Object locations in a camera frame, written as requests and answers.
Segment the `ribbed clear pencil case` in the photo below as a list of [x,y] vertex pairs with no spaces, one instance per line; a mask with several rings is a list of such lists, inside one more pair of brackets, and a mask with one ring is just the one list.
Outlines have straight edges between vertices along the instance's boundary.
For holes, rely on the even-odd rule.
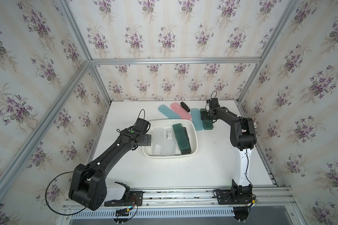
[[160,157],[164,154],[164,129],[155,128],[152,134],[152,155]]

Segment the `frosted white pencil case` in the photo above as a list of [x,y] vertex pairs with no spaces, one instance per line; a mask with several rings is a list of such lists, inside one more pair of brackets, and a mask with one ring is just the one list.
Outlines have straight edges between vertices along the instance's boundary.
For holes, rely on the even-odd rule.
[[164,156],[174,156],[176,152],[176,139],[172,128],[164,129]]

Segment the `white plastic storage box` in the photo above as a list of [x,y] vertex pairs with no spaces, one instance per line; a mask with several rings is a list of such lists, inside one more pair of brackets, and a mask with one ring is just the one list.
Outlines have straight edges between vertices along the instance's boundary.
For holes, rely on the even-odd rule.
[[[194,124],[189,120],[166,119],[151,121],[151,128],[148,134],[151,135],[151,145],[143,146],[144,155],[152,159],[169,159],[189,157],[198,152],[198,137]],[[190,145],[190,152],[183,154],[179,149],[175,133],[174,124],[181,124]]]

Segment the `dark green pencil case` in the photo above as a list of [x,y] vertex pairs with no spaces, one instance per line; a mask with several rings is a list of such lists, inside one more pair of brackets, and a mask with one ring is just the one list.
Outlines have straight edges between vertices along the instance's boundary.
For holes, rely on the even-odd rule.
[[172,128],[173,128],[173,131],[174,131],[174,135],[175,135],[175,138],[176,138],[176,141],[177,141],[178,148],[181,152],[184,148],[186,148],[188,146],[186,136],[185,136],[185,133],[183,131],[183,126],[182,126],[182,124],[174,124],[174,125],[172,125]]
[[204,130],[212,130],[214,128],[213,122],[211,121],[202,121]]

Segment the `black pencil case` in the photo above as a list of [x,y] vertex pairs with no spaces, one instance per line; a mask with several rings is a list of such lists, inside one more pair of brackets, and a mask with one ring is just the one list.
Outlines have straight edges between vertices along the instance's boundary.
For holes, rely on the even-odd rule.
[[188,145],[188,146],[187,146],[186,148],[184,148],[184,149],[181,151],[181,153],[182,153],[182,155],[191,154],[192,149],[191,149],[191,146],[190,146],[190,140],[189,140],[189,135],[188,135],[188,133],[187,133],[187,128],[186,128],[186,127],[183,127],[183,131],[184,131],[184,133],[185,133],[186,140],[187,140],[187,145]]

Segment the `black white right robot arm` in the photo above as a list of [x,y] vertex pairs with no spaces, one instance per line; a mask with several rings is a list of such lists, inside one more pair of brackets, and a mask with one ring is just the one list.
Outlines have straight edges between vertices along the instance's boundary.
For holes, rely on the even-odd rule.
[[222,120],[230,126],[230,142],[237,148],[235,153],[236,169],[232,179],[230,200],[236,204],[248,204],[254,201],[253,184],[250,181],[250,159],[257,142],[254,122],[244,118],[226,107],[200,110],[202,121]]

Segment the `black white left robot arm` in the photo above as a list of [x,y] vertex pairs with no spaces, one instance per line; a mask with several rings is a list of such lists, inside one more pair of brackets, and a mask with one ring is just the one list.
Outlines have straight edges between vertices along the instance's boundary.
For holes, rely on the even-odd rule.
[[148,142],[148,128],[129,127],[119,132],[115,142],[87,165],[79,164],[73,172],[69,199],[95,211],[107,195],[106,178],[115,164],[129,151]]

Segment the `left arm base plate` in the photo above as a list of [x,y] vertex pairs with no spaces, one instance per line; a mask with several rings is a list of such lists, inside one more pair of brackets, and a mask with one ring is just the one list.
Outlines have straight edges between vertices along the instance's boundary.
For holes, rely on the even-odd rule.
[[130,191],[124,194],[121,200],[107,201],[104,203],[105,207],[116,207],[116,206],[141,206],[143,202],[143,191]]

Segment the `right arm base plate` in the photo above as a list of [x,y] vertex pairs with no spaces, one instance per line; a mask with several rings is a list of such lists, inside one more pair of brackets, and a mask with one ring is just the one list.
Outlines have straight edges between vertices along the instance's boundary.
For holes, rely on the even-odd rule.
[[255,202],[256,197],[249,189],[215,189],[214,197],[219,205],[249,205]]

